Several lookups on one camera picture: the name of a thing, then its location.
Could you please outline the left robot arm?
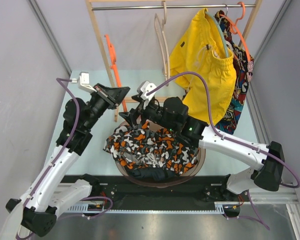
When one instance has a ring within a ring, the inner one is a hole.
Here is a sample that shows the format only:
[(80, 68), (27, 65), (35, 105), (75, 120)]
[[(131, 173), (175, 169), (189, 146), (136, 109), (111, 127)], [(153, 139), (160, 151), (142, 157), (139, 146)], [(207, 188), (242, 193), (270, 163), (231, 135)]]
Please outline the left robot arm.
[(95, 200), (100, 196), (99, 181), (89, 174), (54, 195), (69, 168), (91, 141), (91, 129), (106, 110), (114, 110), (122, 103), (130, 88), (106, 87), (98, 83), (88, 86), (88, 91), (88, 102), (67, 91), (71, 99), (65, 105), (63, 129), (50, 160), (20, 198), (11, 198), (7, 202), (5, 207), (9, 216), (1, 230), (0, 240), (17, 239), (20, 227), (43, 237), (70, 207), (85, 198)]

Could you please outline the orange black camouflage shorts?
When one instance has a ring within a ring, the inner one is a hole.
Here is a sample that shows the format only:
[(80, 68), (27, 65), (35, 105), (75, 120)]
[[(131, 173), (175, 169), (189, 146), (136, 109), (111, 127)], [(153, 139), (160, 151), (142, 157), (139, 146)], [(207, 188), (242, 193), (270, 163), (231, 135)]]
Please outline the orange black camouflage shorts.
[(105, 140), (103, 150), (129, 174), (155, 169), (181, 176), (197, 165), (197, 147), (183, 145), (167, 128), (152, 130), (152, 126), (150, 121), (120, 125)]

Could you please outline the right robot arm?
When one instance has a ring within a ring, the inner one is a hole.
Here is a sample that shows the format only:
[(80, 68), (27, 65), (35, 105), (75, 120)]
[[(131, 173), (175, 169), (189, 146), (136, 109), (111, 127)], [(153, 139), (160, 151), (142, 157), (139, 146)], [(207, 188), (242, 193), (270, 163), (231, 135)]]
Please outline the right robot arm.
[(226, 184), (220, 188), (225, 200), (232, 201), (243, 191), (254, 188), (270, 192), (279, 190), (284, 167), (284, 155), (279, 143), (273, 141), (266, 145), (248, 142), (214, 129), (212, 125), (189, 116), (188, 107), (178, 97), (167, 98), (162, 106), (156, 99), (146, 103), (138, 95), (132, 98), (139, 103), (138, 106), (119, 113), (130, 126), (151, 121), (171, 130), (178, 141), (187, 147), (213, 150), (249, 166), (227, 177)]

